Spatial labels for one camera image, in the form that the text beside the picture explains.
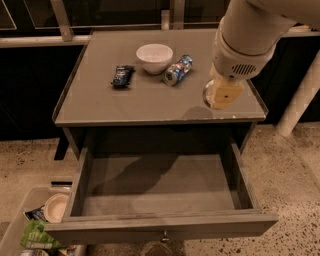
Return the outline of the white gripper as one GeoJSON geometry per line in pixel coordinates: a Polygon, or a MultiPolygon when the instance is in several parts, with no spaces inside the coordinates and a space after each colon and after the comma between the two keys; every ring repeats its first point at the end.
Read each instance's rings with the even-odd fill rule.
{"type": "Polygon", "coordinates": [[[274,51],[275,46],[272,46],[264,54],[239,53],[226,43],[221,30],[218,29],[212,48],[210,107],[223,110],[232,104],[244,90],[241,80],[257,76],[269,62],[274,51]]]}

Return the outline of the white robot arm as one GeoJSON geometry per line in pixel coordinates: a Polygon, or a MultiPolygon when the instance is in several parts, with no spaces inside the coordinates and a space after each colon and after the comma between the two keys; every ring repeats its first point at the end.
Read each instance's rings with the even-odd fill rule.
{"type": "Polygon", "coordinates": [[[222,110],[234,102],[244,81],[262,71],[297,23],[317,29],[320,0],[230,0],[213,41],[212,80],[205,92],[209,106],[222,110]]]}

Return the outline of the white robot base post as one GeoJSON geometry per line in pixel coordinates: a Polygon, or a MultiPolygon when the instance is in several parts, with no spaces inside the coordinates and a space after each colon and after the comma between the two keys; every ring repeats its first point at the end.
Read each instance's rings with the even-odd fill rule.
{"type": "Polygon", "coordinates": [[[319,90],[320,50],[317,52],[289,105],[276,125],[276,130],[280,135],[287,137],[291,134],[319,90]]]}

